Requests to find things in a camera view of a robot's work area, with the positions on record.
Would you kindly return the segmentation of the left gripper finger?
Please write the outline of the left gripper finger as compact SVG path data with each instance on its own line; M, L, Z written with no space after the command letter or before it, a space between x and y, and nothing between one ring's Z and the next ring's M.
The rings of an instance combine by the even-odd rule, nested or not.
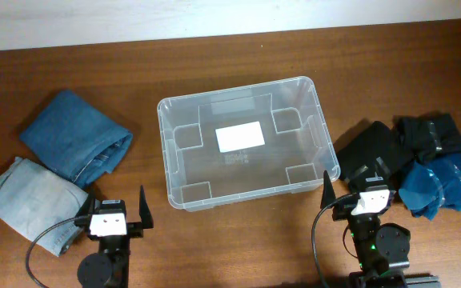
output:
M144 230L154 228L154 219L151 215L150 208L147 204L145 190L143 186L140 186L139 216L141 218L141 227Z
M81 208L78 211L79 216L87 216L93 213L95 208L96 198L93 192L90 192L87 195L85 202L82 204Z

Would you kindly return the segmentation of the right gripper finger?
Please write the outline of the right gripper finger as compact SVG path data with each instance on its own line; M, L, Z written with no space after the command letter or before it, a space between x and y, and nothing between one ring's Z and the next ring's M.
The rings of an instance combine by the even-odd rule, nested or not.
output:
M336 199L335 191L332 186L332 181L327 170L323 172L323 193L320 208L323 209L329 206Z
M375 159L375 167L378 173L385 179L389 179L393 174L392 163L389 158L378 156Z

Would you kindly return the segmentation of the light blue jeans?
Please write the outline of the light blue jeans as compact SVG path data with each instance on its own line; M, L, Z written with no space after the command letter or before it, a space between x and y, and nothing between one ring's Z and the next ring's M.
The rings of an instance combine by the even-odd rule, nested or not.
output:
M16 157L0 175L0 219L30 241L74 217L87 197L75 184L27 158Z

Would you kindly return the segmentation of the black taped garment bundle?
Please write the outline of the black taped garment bundle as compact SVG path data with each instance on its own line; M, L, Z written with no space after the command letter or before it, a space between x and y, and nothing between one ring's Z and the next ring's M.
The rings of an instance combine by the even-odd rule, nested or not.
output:
M461 153L461 133L450 114L401 117L395 133L402 146L413 152L421 164L445 154Z

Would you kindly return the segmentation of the teal blue taped garment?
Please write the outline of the teal blue taped garment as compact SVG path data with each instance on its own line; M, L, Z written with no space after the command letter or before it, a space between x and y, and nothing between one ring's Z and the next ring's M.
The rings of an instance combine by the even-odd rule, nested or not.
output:
M413 216L430 221L442 208L461 211L461 153L414 163L403 175L399 197Z

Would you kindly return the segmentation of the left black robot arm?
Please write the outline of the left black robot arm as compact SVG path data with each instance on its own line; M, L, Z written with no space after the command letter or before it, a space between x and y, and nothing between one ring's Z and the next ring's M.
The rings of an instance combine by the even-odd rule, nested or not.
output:
M86 256L78 267L78 281L83 287L128 287L130 240L142 238L144 230L154 227L143 188L139 192L138 212L140 220L128 222L123 200L98 204L93 194L87 197L74 224L98 243L98 251Z

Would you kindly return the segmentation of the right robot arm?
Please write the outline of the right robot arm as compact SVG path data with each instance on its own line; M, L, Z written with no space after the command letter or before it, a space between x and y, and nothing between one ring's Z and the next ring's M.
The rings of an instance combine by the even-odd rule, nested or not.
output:
M437 276L404 274L410 266L411 233L398 224L382 224L379 219L388 210L393 193L387 180L376 174L366 180L364 191L336 197L329 174L323 173L323 195L320 211L311 228L311 246L324 287L329 284L319 264L315 232L319 219L327 210L332 210L333 221L347 222L345 231L351 235L354 244L360 271L348 275L345 281L348 287L441 287Z

